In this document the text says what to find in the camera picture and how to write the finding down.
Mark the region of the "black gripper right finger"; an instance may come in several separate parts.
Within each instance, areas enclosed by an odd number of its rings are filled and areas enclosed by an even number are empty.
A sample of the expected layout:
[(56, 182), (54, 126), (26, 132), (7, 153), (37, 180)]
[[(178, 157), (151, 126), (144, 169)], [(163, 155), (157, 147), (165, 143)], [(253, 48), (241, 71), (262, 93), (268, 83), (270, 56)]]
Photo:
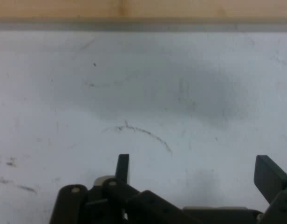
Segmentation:
[(269, 203), (257, 216), (259, 224), (287, 224), (287, 173), (269, 156), (257, 155), (254, 184)]

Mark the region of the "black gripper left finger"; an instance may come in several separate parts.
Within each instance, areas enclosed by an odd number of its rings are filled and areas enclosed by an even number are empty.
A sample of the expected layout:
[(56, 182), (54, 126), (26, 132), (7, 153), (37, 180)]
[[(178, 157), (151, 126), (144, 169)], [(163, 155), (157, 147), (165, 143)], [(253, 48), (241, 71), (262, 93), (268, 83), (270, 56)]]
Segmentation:
[(80, 184), (60, 189), (51, 224), (193, 224), (194, 218), (151, 191), (127, 183), (129, 155), (118, 156), (114, 177), (87, 189)]

